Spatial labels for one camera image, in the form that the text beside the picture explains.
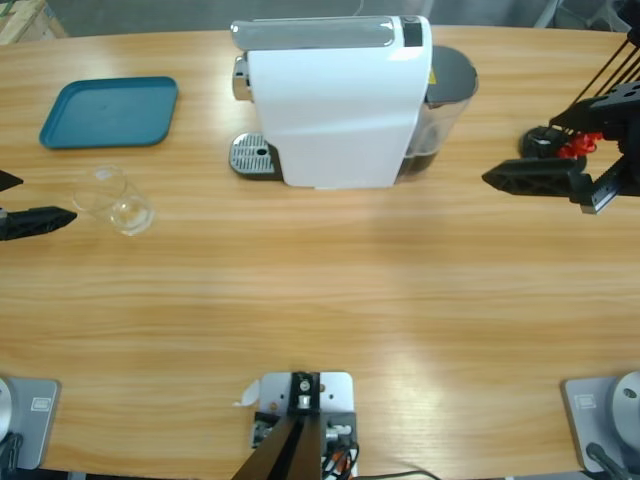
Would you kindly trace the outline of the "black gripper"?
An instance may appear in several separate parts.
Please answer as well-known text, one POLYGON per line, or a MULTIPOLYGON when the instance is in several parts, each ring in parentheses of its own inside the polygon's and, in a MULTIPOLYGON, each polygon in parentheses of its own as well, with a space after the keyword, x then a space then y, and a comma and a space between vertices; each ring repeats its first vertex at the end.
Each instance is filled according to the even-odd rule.
MULTIPOLYGON (((639 116, 639 83, 615 86, 586 98, 552 117, 550 124, 580 133, 604 133, 639 116)), ((586 158, 507 160, 482 175, 496 190, 511 195, 564 197, 579 195, 584 214, 597 215, 617 196, 639 196, 639 149, 618 145, 620 157, 596 180, 584 172, 586 158)))

